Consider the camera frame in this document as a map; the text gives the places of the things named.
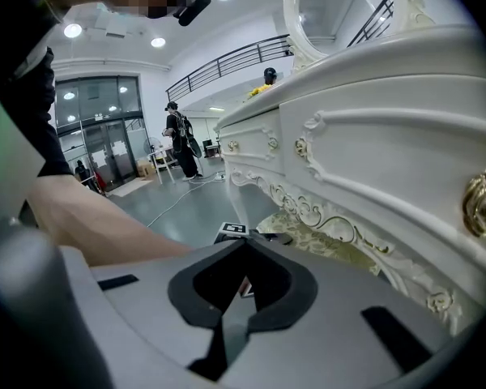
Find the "white ornate dresser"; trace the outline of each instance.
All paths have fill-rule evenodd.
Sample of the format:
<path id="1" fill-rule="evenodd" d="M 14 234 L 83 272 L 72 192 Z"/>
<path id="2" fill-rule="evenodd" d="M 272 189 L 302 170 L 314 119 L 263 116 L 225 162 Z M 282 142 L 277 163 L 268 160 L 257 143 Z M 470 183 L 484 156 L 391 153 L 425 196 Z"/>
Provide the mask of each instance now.
<path id="1" fill-rule="evenodd" d="M 368 255 L 453 335 L 486 311 L 486 52 L 432 27 L 323 58 L 220 119 L 228 189 Z"/>

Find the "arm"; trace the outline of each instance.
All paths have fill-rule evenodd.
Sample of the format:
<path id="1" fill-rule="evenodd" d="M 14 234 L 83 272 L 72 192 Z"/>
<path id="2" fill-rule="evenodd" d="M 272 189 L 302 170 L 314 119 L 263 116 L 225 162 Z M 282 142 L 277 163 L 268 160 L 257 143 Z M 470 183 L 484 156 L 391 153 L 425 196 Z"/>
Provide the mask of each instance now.
<path id="1" fill-rule="evenodd" d="M 81 250 L 91 266 L 182 255 L 189 247 L 153 233 L 70 175 L 39 177 L 28 202 L 58 245 Z"/>

